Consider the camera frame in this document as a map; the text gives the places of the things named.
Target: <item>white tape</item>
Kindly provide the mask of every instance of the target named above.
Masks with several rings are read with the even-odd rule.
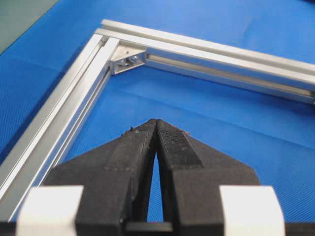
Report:
[[[43,186],[28,193],[17,220],[17,236],[76,236],[75,217],[83,186]]]
[[[284,217],[271,186],[220,186],[225,236],[284,236]]]

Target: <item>screw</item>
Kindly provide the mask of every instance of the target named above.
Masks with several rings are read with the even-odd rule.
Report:
[[[137,56],[132,56],[128,58],[128,61],[130,61],[133,64],[136,64],[139,61],[139,58]]]

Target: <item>blue mat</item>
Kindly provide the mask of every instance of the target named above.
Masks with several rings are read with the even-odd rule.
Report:
[[[0,56],[0,160],[104,18],[315,63],[310,1],[61,0]],[[66,159],[150,118],[252,166],[287,222],[315,221],[313,106],[140,67],[112,77]],[[148,220],[162,220],[156,166]]]

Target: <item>aluminum frame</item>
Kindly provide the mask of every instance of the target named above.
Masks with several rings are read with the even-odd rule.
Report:
[[[63,160],[117,68],[144,65],[314,104],[315,65],[109,20],[102,26],[0,166],[0,221],[14,219],[29,188]],[[123,63],[113,59],[118,51]]]

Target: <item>black plastic part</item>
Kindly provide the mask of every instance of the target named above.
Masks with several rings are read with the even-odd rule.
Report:
[[[165,222],[147,223],[156,152]],[[155,119],[55,167],[44,184],[84,186],[79,236],[222,236],[219,186],[260,185],[252,168]],[[314,223],[287,223],[285,230],[315,236]],[[0,223],[0,236],[13,235],[15,223]]]
[[[127,222],[126,236],[175,236],[171,222]]]
[[[156,121],[51,170],[45,185],[83,185],[76,216],[78,235],[120,236],[126,220],[147,219]]]
[[[286,223],[286,236],[315,236],[315,223]]]
[[[224,235],[219,186],[260,185],[255,172],[162,120],[157,142],[164,220],[181,236]]]

